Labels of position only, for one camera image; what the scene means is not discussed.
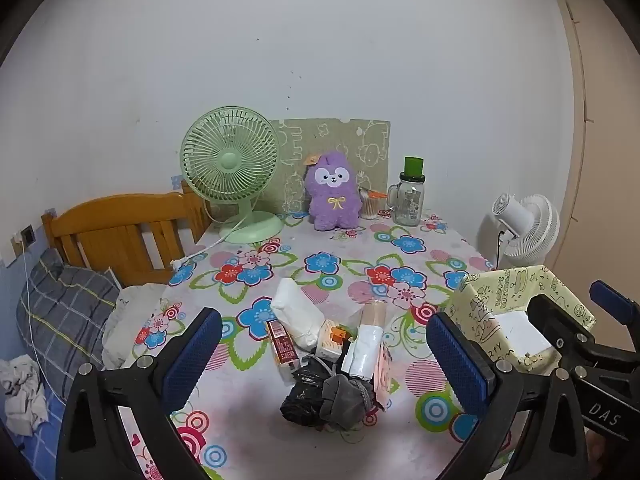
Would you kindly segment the purple plush toy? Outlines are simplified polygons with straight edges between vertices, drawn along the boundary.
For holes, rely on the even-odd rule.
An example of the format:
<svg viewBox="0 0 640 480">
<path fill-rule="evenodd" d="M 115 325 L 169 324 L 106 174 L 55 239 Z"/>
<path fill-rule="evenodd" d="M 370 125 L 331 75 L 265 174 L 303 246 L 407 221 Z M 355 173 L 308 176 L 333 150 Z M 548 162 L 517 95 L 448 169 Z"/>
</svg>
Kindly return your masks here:
<svg viewBox="0 0 640 480">
<path fill-rule="evenodd" d="M 306 161 L 305 188 L 308 212 L 317 231 L 359 226 L 361 200 L 356 172 L 340 151 L 310 156 Z"/>
</svg>

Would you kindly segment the red barcode box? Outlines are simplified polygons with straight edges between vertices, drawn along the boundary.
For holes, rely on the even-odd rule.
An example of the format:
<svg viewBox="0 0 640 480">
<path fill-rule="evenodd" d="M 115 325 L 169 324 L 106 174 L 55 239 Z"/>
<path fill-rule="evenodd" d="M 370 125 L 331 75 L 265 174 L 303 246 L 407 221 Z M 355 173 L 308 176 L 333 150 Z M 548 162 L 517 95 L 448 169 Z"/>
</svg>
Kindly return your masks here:
<svg viewBox="0 0 640 480">
<path fill-rule="evenodd" d="M 273 359 L 278 371 L 287 385 L 295 384 L 294 374 L 300 369 L 300 359 L 290 334 L 278 320 L 266 323 Z"/>
</svg>

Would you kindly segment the grey sock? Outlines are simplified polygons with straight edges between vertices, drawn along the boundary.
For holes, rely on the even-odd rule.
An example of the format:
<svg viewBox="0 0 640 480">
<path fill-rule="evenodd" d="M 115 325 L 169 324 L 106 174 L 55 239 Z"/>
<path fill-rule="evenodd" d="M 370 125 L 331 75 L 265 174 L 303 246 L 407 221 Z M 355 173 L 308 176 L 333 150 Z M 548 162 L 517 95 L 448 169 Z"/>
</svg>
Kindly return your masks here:
<svg viewBox="0 0 640 480">
<path fill-rule="evenodd" d="M 370 382 L 343 374 L 326 379 L 322 387 L 319 416 L 334 428 L 352 430 L 371 411 L 374 392 Z"/>
</svg>

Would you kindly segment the white cloth pack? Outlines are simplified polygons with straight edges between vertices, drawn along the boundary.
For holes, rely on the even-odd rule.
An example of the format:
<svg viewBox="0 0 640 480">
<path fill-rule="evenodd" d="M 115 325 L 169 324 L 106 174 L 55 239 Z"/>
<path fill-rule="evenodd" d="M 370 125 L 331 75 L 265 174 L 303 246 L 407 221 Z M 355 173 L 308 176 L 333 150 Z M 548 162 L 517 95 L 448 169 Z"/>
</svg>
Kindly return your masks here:
<svg viewBox="0 0 640 480">
<path fill-rule="evenodd" d="M 292 278 L 279 282 L 271 310 L 298 348 L 305 351 L 316 348 L 326 318 Z"/>
</svg>

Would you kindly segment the pink paper packet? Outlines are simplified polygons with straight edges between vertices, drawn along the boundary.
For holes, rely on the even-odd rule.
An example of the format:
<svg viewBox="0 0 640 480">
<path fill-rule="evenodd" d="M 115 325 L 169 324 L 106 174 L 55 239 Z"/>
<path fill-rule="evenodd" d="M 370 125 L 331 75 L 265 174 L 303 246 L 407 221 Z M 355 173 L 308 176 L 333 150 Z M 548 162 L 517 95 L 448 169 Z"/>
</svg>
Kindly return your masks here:
<svg viewBox="0 0 640 480">
<path fill-rule="evenodd" d="M 386 344 L 382 342 L 380 350 L 378 350 L 378 359 L 376 360 L 372 377 L 375 402 L 382 410 L 386 409 L 388 400 L 390 400 L 390 390 L 392 390 L 393 382 L 392 368 L 392 355 Z"/>
</svg>

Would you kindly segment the black plastic bag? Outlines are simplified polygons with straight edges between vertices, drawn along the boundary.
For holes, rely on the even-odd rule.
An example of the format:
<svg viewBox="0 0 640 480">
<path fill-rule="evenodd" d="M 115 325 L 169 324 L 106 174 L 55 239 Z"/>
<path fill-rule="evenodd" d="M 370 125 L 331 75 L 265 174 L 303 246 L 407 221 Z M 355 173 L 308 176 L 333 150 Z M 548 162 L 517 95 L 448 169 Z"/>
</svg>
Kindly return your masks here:
<svg viewBox="0 0 640 480">
<path fill-rule="evenodd" d="M 305 364 L 293 373 L 294 385 L 280 406 L 285 420 L 308 428 L 321 428 L 326 422 L 320 416 L 324 382 L 333 370 L 322 359 L 306 356 Z"/>
</svg>

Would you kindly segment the green desk fan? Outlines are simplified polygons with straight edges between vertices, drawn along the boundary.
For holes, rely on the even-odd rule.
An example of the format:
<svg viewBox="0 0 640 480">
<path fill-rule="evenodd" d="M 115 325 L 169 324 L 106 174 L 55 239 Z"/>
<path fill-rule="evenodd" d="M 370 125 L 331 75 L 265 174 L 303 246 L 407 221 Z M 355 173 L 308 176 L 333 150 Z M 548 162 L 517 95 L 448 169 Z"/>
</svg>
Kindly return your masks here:
<svg viewBox="0 0 640 480">
<path fill-rule="evenodd" d="M 238 208 L 220 228 L 226 242 L 260 243 L 282 230 L 276 214 L 256 208 L 277 172 L 279 148 L 269 120 L 242 106 L 217 107 L 186 132 L 179 160 L 189 188 L 207 203 Z"/>
</svg>

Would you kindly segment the yellow cartoon storage box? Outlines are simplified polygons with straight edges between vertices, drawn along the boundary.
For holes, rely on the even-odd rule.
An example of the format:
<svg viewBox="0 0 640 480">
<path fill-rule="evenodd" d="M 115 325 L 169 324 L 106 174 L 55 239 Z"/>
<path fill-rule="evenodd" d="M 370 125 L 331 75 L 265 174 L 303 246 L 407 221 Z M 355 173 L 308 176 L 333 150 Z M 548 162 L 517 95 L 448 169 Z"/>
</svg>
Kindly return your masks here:
<svg viewBox="0 0 640 480">
<path fill-rule="evenodd" d="M 470 274 L 442 308 L 462 334 L 494 361 L 506 359 L 522 372 L 548 370 L 558 352 L 528 322 L 529 300 L 546 295 L 585 330 L 596 318 L 546 266 Z"/>
</svg>

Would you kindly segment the beige door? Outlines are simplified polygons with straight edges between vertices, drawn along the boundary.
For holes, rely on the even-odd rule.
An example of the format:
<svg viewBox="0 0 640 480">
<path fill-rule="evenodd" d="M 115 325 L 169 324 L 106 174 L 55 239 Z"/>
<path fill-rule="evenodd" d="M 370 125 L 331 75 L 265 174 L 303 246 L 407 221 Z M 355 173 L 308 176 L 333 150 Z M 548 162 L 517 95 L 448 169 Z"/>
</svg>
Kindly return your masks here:
<svg viewBox="0 0 640 480">
<path fill-rule="evenodd" d="M 605 281 L 639 297 L 639 53 L 603 0 L 558 0 L 570 48 L 574 141 L 552 271 L 596 317 L 597 342 L 629 333 L 589 298 Z"/>
</svg>

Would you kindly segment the toothpick jar orange lid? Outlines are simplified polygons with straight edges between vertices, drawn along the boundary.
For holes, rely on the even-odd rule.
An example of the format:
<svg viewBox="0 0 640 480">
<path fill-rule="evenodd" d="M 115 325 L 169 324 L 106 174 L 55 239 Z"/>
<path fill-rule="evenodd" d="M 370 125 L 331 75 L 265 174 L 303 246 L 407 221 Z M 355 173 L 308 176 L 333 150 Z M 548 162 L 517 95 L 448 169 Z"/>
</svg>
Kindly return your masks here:
<svg viewBox="0 0 640 480">
<path fill-rule="evenodd" d="M 370 190 L 370 188 L 360 188 L 359 196 L 361 200 L 360 217 L 364 220 L 378 218 L 378 211 L 386 204 L 387 194 Z"/>
</svg>

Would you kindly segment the floral tablecloth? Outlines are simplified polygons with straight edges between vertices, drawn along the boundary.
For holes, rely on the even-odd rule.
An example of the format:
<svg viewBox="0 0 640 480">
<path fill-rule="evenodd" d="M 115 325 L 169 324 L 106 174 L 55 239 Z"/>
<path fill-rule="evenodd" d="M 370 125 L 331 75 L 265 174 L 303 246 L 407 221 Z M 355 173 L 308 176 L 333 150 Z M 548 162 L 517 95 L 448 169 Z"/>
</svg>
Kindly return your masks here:
<svg viewBox="0 0 640 480">
<path fill-rule="evenodd" d="M 464 414 L 425 341 L 428 319 L 469 274 L 489 262 L 441 218 L 395 226 L 387 214 L 356 229 L 319 232 L 301 214 L 262 244 L 221 243 L 207 232 L 167 284 L 124 288 L 107 353 L 131 364 L 157 354 L 203 308 L 222 335 L 198 385 L 171 419 L 213 479 L 433 479 L 469 435 Z M 352 430 L 305 428 L 280 406 L 266 323 L 282 278 L 292 278 L 326 318 L 345 323 L 372 299 L 387 304 L 384 341 L 393 358 L 385 410 Z"/>
</svg>

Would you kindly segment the grey plaid pillow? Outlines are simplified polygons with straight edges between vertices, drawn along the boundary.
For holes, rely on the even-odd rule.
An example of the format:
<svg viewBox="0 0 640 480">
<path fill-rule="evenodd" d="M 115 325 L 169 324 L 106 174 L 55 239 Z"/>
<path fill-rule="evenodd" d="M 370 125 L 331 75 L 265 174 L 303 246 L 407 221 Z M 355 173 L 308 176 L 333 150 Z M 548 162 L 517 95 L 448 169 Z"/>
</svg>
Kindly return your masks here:
<svg viewBox="0 0 640 480">
<path fill-rule="evenodd" d="M 70 266 L 49 248 L 37 259 L 16 307 L 17 329 L 44 381 L 66 401 L 78 367 L 104 367 L 104 326 L 119 282 L 110 270 Z"/>
</svg>

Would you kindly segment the glass mason jar green lid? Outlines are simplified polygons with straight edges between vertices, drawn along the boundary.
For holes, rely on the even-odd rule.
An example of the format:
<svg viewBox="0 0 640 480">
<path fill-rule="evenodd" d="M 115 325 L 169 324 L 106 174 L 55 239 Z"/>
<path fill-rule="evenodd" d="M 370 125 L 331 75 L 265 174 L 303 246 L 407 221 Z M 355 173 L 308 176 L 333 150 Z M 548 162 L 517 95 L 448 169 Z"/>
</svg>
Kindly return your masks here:
<svg viewBox="0 0 640 480">
<path fill-rule="evenodd" d="M 424 161 L 407 156 L 399 181 L 387 190 L 386 204 L 392 218 L 400 226 L 417 226 L 422 218 L 425 176 Z"/>
</svg>

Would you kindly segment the white floor fan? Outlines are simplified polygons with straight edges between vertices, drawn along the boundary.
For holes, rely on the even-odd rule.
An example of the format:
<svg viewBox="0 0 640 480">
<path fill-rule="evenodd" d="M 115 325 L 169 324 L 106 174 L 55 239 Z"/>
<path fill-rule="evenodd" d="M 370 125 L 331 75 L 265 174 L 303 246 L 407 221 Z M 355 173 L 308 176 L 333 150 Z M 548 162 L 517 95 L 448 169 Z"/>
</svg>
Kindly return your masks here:
<svg viewBox="0 0 640 480">
<path fill-rule="evenodd" d="M 476 247 L 497 269 L 543 264 L 560 234 L 560 215 L 546 196 L 500 194 L 476 236 Z"/>
</svg>

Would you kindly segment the beige cloth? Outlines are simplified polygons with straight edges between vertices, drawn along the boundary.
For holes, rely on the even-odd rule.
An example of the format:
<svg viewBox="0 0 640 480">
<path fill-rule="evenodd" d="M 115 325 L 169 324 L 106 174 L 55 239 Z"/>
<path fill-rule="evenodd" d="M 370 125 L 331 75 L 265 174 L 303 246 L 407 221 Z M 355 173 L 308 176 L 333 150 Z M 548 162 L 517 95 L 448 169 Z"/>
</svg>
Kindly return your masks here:
<svg viewBox="0 0 640 480">
<path fill-rule="evenodd" d="M 383 300 L 372 300 L 362 307 L 356 338 L 349 344 L 342 363 L 343 373 L 365 382 L 373 377 L 384 334 L 386 307 Z"/>
</svg>

